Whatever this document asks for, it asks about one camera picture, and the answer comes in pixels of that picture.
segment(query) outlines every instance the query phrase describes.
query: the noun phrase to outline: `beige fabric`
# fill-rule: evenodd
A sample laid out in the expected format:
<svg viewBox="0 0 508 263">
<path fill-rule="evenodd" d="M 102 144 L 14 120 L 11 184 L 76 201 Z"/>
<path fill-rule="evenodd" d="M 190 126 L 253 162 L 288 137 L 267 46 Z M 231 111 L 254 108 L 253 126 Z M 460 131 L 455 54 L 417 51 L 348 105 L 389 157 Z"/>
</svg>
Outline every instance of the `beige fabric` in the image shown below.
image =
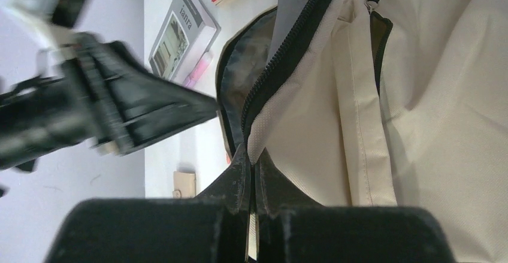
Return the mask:
<svg viewBox="0 0 508 263">
<path fill-rule="evenodd" d="M 382 0 L 394 28 L 380 99 L 364 1 L 332 4 L 249 157 L 266 146 L 325 205 L 423 207 L 459 262 L 508 262 L 506 0 Z"/>
</svg>

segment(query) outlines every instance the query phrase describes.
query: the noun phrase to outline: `black zipper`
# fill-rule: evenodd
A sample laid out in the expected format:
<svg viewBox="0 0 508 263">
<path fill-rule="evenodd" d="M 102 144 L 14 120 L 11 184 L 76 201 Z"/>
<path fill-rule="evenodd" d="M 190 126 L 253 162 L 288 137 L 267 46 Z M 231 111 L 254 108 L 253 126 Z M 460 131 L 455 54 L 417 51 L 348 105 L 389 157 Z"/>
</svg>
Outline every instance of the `black zipper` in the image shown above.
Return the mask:
<svg viewBox="0 0 508 263">
<path fill-rule="evenodd" d="M 392 28 L 394 24 L 387 18 L 382 17 L 379 13 L 373 11 L 371 16 L 374 16 L 377 20 L 380 20 L 386 25 L 385 33 L 379 42 L 379 47 L 377 48 L 376 55 L 374 57 L 374 79 L 376 81 L 377 94 L 379 95 L 379 88 L 381 84 L 381 69 L 383 67 L 383 58 L 385 55 L 386 44 L 388 43 L 388 38 L 390 37 L 390 33 L 392 32 Z"/>
<path fill-rule="evenodd" d="M 226 64 L 228 63 L 229 58 L 231 57 L 231 54 L 233 53 L 234 47 L 236 46 L 236 44 L 240 40 L 240 38 L 242 38 L 243 35 L 252 26 L 254 26 L 259 20 L 264 18 L 267 14 L 270 14 L 270 13 L 276 11 L 276 10 L 277 10 L 277 7 L 274 7 L 272 9 L 262 13 L 255 20 L 253 20 L 251 23 L 249 23 L 240 32 L 240 34 L 238 34 L 224 48 L 224 52 L 222 53 L 222 55 L 221 55 L 221 57 L 219 59 L 219 64 L 217 65 L 217 78 L 216 78 L 216 81 L 215 81 L 215 83 L 216 83 L 215 89 L 216 89 L 216 92 L 217 92 L 217 103 L 219 104 L 219 107 L 220 107 L 219 113 L 220 113 L 220 117 L 221 117 L 221 121 L 222 121 L 222 126 L 224 128 L 224 132 L 225 132 L 225 135 L 226 135 L 226 140 L 227 140 L 227 144 L 228 144 L 228 147 L 229 147 L 229 151 L 231 152 L 231 154 L 229 155 L 230 158 L 232 158 L 235 155 L 237 148 L 236 148 L 235 142 L 233 140 L 233 133 L 231 131 L 231 125 L 229 124 L 228 113 L 224 109 L 224 105 L 222 104 L 222 98 L 221 98 L 220 88 L 221 88 L 221 85 L 222 85 L 222 79 L 224 77 L 224 70 L 226 68 Z"/>
<path fill-rule="evenodd" d="M 250 90 L 241 113 L 244 141 L 263 105 L 291 76 L 307 51 L 332 0 L 308 0 L 297 21 Z"/>
</svg>

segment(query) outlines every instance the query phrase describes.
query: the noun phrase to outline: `black object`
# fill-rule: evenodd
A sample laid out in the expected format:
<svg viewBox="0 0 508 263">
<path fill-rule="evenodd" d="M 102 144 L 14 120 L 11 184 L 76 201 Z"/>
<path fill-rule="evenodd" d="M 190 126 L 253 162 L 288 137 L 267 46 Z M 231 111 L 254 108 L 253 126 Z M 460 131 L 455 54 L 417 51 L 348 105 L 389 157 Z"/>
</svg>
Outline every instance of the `black object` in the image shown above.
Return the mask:
<svg viewBox="0 0 508 263">
<path fill-rule="evenodd" d="M 46 262 L 247 262 L 251 213 L 258 262 L 454 262 L 426 211 L 323 207 L 287 180 L 266 151 L 251 166 L 243 145 L 197 198 L 81 203 Z"/>
<path fill-rule="evenodd" d="M 0 170 L 33 170 L 35 159 L 95 138 L 127 155 L 214 118 L 215 99 L 162 80 L 119 41 L 87 33 L 69 47 L 64 78 L 35 77 L 0 95 Z"/>
<path fill-rule="evenodd" d="M 370 38 L 372 46 L 372 58 L 374 61 L 374 81 L 376 82 L 377 94 L 380 95 L 381 71 L 388 38 L 394 24 L 386 17 L 382 17 L 376 11 L 370 13 Z"/>
<path fill-rule="evenodd" d="M 52 15 L 51 22 L 65 28 L 73 28 L 86 0 L 58 0 Z"/>
</svg>

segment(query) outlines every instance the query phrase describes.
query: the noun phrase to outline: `black lining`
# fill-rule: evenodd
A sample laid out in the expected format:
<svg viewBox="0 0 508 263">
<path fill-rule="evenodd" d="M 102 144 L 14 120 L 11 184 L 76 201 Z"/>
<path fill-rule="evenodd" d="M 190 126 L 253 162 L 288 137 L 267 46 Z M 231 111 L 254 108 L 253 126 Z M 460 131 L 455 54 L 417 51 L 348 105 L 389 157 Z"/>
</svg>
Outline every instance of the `black lining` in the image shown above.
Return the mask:
<svg viewBox="0 0 508 263">
<path fill-rule="evenodd" d="M 371 25 L 373 17 L 375 19 L 379 20 L 380 22 L 384 23 L 386 26 L 385 33 L 383 34 L 379 46 L 377 48 L 376 55 L 374 56 L 374 79 L 376 81 L 376 88 L 377 88 L 377 94 L 380 94 L 380 84 L 381 84 L 381 72 L 383 68 L 383 59 L 385 57 L 385 49 L 386 44 L 388 43 L 388 38 L 392 32 L 392 28 L 394 27 L 394 24 L 387 18 L 382 17 L 379 13 L 373 11 L 371 14 Z"/>
<path fill-rule="evenodd" d="M 243 35 L 245 35 L 245 33 L 247 31 L 249 31 L 249 29 L 252 26 L 254 26 L 259 20 L 261 20 L 267 14 L 270 14 L 276 10 L 277 10 L 277 7 L 274 7 L 272 9 L 262 13 L 255 20 L 253 20 L 251 23 L 249 23 L 249 25 L 247 25 L 240 34 L 238 34 L 232 41 L 230 41 L 228 43 L 228 45 L 224 49 L 224 52 L 222 53 L 222 56 L 219 59 L 219 64 L 217 65 L 217 79 L 215 81 L 215 89 L 217 92 L 217 103 L 219 104 L 219 107 L 220 107 L 219 112 L 220 112 L 220 117 L 222 119 L 221 120 L 222 127 L 224 128 L 227 144 L 229 146 L 229 151 L 231 152 L 231 154 L 229 155 L 230 158 L 232 158 L 235 155 L 237 148 L 236 148 L 234 140 L 233 140 L 233 133 L 231 131 L 231 126 L 229 125 L 228 113 L 226 112 L 226 109 L 224 108 L 224 105 L 222 104 L 222 98 L 221 98 L 221 94 L 220 94 L 222 79 L 224 78 L 224 70 L 226 69 L 226 65 L 228 64 L 228 60 L 231 57 L 231 54 L 233 53 L 233 50 L 235 49 L 236 44 L 243 37 Z"/>
</svg>

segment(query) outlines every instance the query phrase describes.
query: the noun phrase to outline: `gray panel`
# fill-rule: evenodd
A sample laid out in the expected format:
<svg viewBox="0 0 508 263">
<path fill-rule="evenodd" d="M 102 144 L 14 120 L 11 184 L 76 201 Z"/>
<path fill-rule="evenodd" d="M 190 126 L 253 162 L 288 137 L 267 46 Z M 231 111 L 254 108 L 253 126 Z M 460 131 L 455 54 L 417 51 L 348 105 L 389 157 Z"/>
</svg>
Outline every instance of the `gray panel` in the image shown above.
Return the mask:
<svg viewBox="0 0 508 263">
<path fill-rule="evenodd" d="M 277 20 L 275 21 L 270 51 L 268 53 L 268 61 L 270 61 L 284 38 L 286 38 L 307 1 L 309 0 L 279 0 Z"/>
</svg>

